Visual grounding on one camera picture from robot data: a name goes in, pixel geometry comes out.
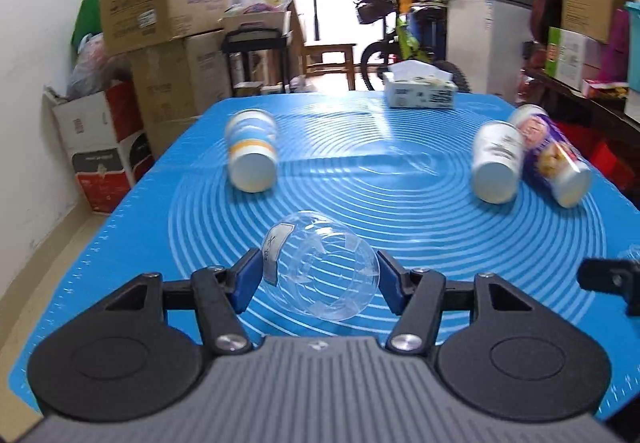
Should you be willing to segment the lower brown cardboard box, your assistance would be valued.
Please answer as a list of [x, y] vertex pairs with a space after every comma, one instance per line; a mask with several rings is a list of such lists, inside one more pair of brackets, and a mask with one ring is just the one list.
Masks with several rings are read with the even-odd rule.
[[127, 54], [137, 100], [155, 158], [231, 96], [221, 30], [142, 48]]

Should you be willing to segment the white red cardboard box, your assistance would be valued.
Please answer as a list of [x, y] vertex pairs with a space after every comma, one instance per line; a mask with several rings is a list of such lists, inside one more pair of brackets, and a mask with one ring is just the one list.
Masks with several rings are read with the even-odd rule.
[[74, 100], [46, 88], [44, 98], [89, 206], [112, 213], [154, 164], [134, 84], [114, 82]]

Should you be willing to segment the wooden stool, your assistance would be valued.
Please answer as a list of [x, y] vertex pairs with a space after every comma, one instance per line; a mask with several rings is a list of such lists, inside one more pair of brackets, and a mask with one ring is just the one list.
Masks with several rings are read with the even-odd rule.
[[344, 74], [349, 91], [356, 90], [355, 43], [307, 42], [303, 47], [303, 74], [321, 77]]

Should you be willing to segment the green bag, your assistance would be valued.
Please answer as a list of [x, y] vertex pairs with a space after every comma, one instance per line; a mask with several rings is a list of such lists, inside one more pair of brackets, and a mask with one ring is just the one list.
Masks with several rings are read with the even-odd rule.
[[82, 0], [77, 13], [72, 38], [75, 52], [79, 51], [80, 44], [85, 36], [96, 36], [102, 32], [100, 0]]

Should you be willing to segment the black bicycle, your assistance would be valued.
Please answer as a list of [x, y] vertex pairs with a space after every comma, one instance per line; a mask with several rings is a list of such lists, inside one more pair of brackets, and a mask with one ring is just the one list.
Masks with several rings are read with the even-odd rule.
[[367, 45], [359, 71], [368, 91], [380, 91], [391, 65], [417, 60], [451, 74], [462, 93], [471, 87], [462, 70], [446, 59], [447, 7], [443, 2], [412, 0], [356, 0], [361, 25], [383, 23], [383, 37]]

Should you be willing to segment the white chest freezer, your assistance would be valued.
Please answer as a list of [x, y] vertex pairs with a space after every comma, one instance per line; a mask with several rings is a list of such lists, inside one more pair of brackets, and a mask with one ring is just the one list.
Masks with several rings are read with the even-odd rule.
[[446, 59], [471, 91], [513, 104], [534, 0], [448, 0]]

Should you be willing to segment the blue silicone baking mat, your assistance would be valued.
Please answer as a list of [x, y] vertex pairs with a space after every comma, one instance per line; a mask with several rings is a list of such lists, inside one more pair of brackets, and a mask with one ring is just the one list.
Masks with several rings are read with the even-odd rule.
[[[238, 192], [227, 176], [224, 128], [250, 108], [279, 128], [278, 181], [258, 195]], [[309, 210], [405, 267], [457, 281], [496, 273], [564, 316], [608, 352], [613, 378], [599, 414], [612, 415], [639, 391], [639, 323], [622, 299], [586, 293], [575, 276], [586, 258], [637, 258], [639, 213], [600, 174], [570, 209], [529, 181], [505, 206], [476, 199], [474, 136], [511, 111], [498, 97], [470, 94], [450, 110], [392, 109], [369, 92], [224, 100], [160, 157], [68, 269], [9, 373], [10, 389], [34, 403], [26, 364], [35, 346], [134, 276], [226, 267], [282, 218]]]

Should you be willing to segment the plastic bag with red contents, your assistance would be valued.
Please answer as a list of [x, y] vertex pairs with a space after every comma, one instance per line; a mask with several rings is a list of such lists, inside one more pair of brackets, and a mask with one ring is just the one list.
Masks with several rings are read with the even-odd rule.
[[67, 83], [66, 98], [83, 98], [131, 80], [131, 66], [126, 55], [111, 55], [102, 33], [87, 34], [80, 42], [76, 64]]

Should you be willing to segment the white printed paper cup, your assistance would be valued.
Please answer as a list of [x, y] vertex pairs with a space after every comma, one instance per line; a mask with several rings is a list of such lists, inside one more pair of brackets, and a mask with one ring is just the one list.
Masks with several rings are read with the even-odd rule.
[[524, 138], [509, 122], [491, 121], [473, 143], [472, 189], [487, 203], [511, 201], [518, 191], [524, 163]]

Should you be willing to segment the green white box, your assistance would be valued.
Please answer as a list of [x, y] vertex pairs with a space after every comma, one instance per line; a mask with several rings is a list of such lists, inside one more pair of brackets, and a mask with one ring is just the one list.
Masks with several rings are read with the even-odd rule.
[[580, 92], [585, 80], [599, 76], [601, 55], [600, 42], [578, 32], [550, 27], [544, 72]]

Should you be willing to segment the clear plastic cup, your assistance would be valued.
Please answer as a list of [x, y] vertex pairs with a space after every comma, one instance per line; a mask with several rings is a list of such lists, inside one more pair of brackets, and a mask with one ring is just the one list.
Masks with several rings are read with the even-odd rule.
[[374, 250], [344, 223], [316, 211], [293, 213], [262, 242], [262, 288], [292, 313], [341, 322], [378, 292]]

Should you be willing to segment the teal plastic bin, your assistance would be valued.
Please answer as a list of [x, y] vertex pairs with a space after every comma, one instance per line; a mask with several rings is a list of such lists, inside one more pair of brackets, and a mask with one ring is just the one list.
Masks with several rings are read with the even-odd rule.
[[640, 4], [625, 4], [629, 16], [629, 62], [628, 85], [632, 91], [640, 92]]

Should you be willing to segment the purple white tall cup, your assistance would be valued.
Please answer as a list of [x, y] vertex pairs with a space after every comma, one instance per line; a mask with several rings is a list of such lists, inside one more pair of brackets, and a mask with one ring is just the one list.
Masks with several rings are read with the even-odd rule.
[[546, 186], [563, 208], [582, 201], [591, 185], [591, 169], [580, 152], [537, 105], [516, 108], [509, 122], [525, 142], [524, 170]]

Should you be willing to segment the white tissue box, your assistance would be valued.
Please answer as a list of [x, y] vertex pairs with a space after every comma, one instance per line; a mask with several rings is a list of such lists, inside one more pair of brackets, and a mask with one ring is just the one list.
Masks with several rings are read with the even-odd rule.
[[427, 62], [405, 60], [383, 73], [388, 106], [408, 109], [452, 109], [458, 86], [452, 74]]

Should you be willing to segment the black side table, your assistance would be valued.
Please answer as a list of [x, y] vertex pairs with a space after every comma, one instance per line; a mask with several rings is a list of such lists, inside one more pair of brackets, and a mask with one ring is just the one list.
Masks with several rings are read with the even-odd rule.
[[269, 56], [276, 58], [277, 85], [282, 93], [288, 93], [290, 85], [290, 63], [288, 44], [291, 33], [269, 27], [246, 27], [228, 31], [221, 43], [230, 82], [232, 97], [242, 96], [251, 85], [255, 85], [256, 65], [261, 62], [269, 68]]

